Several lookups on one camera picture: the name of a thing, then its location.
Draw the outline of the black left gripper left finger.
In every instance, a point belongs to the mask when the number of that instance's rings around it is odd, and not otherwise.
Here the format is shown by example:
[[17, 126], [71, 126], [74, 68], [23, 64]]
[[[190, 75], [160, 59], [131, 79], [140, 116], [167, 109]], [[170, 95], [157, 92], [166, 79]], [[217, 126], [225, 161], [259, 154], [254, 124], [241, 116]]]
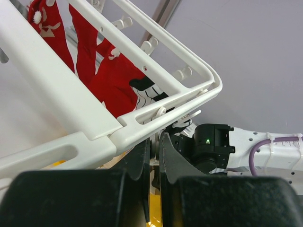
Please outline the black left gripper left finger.
[[0, 204], [3, 227], [144, 227], [149, 222], [151, 142], [110, 169], [19, 174]]

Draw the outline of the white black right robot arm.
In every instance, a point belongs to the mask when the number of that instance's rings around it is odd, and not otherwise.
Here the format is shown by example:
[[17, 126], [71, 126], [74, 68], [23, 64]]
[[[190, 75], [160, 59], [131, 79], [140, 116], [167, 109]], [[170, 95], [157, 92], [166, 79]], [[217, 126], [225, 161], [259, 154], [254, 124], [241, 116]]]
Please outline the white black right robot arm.
[[170, 134], [174, 149], [204, 174], [303, 175], [303, 135], [248, 131], [201, 124], [192, 133]]

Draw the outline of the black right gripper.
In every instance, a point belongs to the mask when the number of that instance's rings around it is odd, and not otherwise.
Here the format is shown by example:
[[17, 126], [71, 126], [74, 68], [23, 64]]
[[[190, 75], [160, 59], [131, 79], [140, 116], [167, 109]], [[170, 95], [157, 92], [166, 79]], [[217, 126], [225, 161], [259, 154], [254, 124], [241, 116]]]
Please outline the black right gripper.
[[227, 124], [211, 123], [198, 125], [192, 137], [177, 135], [181, 130], [172, 126], [165, 130], [175, 150], [204, 174], [217, 168], [226, 169], [230, 154], [235, 152], [230, 145], [231, 131], [234, 128]]

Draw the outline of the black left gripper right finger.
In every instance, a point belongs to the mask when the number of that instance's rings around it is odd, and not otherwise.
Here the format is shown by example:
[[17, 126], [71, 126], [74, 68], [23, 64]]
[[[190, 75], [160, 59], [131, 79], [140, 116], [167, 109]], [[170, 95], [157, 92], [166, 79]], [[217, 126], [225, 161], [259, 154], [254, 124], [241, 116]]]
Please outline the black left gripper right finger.
[[165, 227], [300, 227], [303, 209], [277, 177], [205, 175], [159, 140], [161, 217]]

